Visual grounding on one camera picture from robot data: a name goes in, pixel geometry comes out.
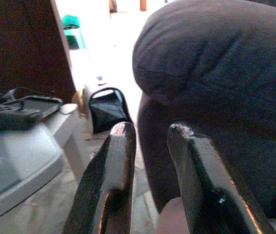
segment remote control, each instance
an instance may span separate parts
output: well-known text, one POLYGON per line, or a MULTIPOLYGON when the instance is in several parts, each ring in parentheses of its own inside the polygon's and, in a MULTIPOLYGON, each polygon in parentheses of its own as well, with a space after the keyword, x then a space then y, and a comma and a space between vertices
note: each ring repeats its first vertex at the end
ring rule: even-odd
POLYGON ((40 119, 40 110, 0 105, 0 130, 27 130, 40 119))

